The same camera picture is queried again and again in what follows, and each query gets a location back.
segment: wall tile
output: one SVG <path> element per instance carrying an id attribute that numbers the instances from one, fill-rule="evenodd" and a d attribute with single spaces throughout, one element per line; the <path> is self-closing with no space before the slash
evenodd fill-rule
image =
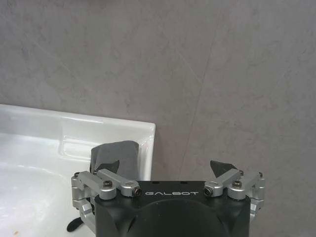
<path id="1" fill-rule="evenodd" d="M 249 108 L 313 53 L 315 5 L 228 1 L 220 16 L 205 80 L 231 114 Z"/>
<path id="2" fill-rule="evenodd" d="M 140 0 L 140 3 L 202 80 L 223 1 Z"/>

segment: black rubber tip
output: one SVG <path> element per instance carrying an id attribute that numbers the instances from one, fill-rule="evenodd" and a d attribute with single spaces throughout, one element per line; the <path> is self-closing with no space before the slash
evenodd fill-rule
<path id="1" fill-rule="evenodd" d="M 211 168 L 216 178 L 231 169 L 236 169 L 236 167 L 233 166 L 232 164 L 222 163 L 222 162 L 214 161 L 214 160 L 211 160 Z"/>
<path id="2" fill-rule="evenodd" d="M 67 226 L 67 231 L 68 232 L 75 231 L 82 223 L 83 221 L 80 217 L 72 220 Z"/>

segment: white sink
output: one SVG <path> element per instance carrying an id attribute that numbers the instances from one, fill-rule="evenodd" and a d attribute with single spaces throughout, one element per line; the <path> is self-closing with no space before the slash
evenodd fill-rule
<path id="1" fill-rule="evenodd" d="M 70 178 L 89 169 L 90 150 L 102 143 L 140 144 L 141 180 L 150 180 L 153 123 L 0 105 L 0 236 L 93 237 L 72 207 Z"/>

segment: gray marble wall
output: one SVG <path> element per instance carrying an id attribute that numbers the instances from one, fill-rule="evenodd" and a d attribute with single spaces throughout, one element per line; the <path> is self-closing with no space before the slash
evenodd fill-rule
<path id="1" fill-rule="evenodd" d="M 256 237 L 316 236 L 315 0 L 0 0 L 0 103 L 157 124 L 153 177 L 261 170 Z"/>

